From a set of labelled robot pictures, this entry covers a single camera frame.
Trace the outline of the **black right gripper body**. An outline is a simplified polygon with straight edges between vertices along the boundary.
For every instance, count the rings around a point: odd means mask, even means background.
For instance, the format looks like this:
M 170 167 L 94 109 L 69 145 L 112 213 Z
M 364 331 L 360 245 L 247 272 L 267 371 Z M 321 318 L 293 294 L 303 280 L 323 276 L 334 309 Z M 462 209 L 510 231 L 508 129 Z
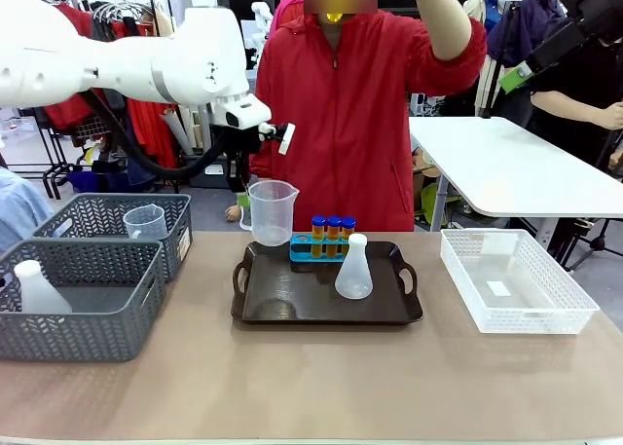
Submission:
M 622 0 L 561 0 L 568 23 L 560 31 L 565 47 L 576 47 L 590 38 L 612 44 L 622 38 Z

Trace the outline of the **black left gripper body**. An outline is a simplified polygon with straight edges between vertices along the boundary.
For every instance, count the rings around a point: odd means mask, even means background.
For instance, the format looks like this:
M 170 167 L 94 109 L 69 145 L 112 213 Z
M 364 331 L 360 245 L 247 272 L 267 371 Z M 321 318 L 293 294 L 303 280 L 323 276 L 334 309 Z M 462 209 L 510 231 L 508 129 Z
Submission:
M 250 182 L 249 157 L 262 145 L 257 128 L 238 130 L 224 127 L 224 154 L 227 158 L 226 178 L 234 193 L 244 193 Z

